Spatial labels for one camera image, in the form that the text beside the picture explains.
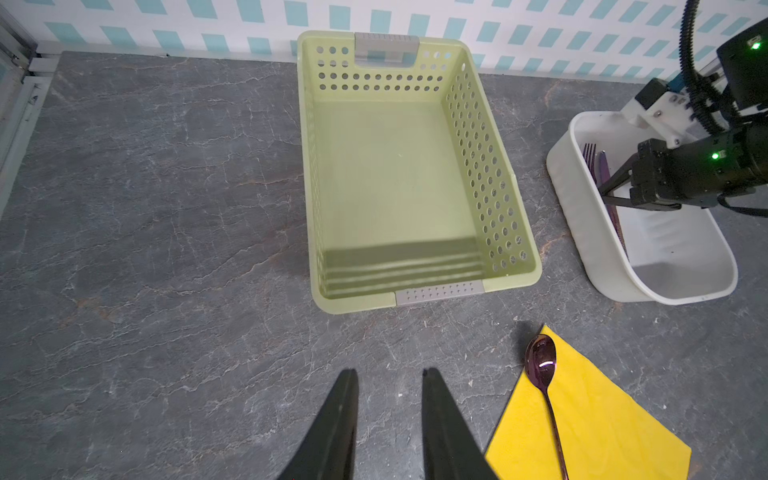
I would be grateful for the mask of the yellow paper napkin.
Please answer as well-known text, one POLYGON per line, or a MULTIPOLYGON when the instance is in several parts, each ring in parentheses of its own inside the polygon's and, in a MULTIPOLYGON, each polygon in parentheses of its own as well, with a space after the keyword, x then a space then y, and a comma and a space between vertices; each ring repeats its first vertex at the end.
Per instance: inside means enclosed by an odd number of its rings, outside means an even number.
POLYGON ((500 479, 685 479, 691 449, 549 327, 546 394, 522 374, 485 453, 500 479))

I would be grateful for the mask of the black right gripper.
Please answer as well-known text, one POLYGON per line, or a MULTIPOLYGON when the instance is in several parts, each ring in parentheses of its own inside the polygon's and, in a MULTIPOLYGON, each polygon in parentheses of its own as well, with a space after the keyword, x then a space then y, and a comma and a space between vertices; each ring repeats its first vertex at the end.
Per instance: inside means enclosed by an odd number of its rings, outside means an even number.
POLYGON ((721 199, 751 194, 767 183, 767 124, 754 122, 669 149, 650 139, 599 186, 601 195, 630 181, 629 198, 602 196, 608 206, 677 211, 712 208, 721 199))

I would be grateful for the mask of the purple spoon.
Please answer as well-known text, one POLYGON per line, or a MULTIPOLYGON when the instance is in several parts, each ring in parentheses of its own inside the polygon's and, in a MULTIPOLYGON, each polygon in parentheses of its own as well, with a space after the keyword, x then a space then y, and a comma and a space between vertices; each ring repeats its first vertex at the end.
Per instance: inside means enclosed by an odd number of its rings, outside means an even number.
POLYGON ((549 335, 537 334, 526 347, 524 370, 529 381, 543 395, 550 416, 561 476, 563 479, 568 480, 567 463, 562 448, 556 415, 548 392, 556 373, 556 367, 557 353, 554 340, 549 335))

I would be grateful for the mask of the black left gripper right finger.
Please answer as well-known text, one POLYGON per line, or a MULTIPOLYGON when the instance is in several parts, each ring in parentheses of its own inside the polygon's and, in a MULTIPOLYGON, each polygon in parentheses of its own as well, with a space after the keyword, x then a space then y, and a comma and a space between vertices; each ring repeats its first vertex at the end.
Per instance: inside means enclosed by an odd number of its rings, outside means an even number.
POLYGON ((497 479, 434 367, 422 373, 421 425, 425 479, 497 479))

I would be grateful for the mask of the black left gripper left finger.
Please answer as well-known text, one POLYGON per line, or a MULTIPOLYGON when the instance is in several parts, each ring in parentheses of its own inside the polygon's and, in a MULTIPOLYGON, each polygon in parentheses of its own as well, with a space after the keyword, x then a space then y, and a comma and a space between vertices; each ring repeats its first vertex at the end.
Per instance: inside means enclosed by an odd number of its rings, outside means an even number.
POLYGON ((338 375, 299 448, 278 479, 352 479, 355 467, 359 380, 338 375))

